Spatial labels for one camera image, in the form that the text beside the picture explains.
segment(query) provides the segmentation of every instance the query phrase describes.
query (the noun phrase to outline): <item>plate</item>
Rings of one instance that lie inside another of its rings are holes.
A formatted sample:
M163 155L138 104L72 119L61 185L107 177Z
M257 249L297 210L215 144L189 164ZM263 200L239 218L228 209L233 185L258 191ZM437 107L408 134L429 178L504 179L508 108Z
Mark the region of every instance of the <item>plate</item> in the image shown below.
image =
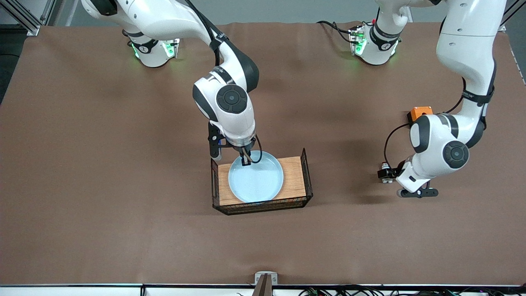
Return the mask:
M259 156L259 151L252 151L250 157L258 160ZM283 168L265 151L259 163L247 166L242 166L241 157L238 157L228 171L228 184L232 193L243 202L269 201L283 186Z

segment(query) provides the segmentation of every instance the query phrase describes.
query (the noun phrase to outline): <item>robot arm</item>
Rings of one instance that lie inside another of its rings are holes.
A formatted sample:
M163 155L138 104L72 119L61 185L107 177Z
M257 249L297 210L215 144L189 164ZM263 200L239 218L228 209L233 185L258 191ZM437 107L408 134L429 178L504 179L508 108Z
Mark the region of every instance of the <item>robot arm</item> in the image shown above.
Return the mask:
M411 126L415 154L398 168L396 177L410 193L418 193L432 178L465 166L469 148L482 138L494 91L493 41L506 1L448 0L447 4L437 56L444 66L463 77L462 109L454 115L423 115Z
M395 54L398 38L406 26L408 17L402 13L404 6L427 7L436 5L438 1L428 0L375 0L379 6L378 17L374 23L364 23L359 30L358 46L353 47L353 53L366 63L381 65Z
M162 41L198 38L213 51L218 50L223 63L193 88L197 106L209 119L210 156L218 160L221 148L233 147L243 164L254 162L250 150L257 138L256 123L248 92L257 87L259 70L226 35L199 12L175 0L82 0L82 4L91 16L122 26L146 66L159 67L173 57Z

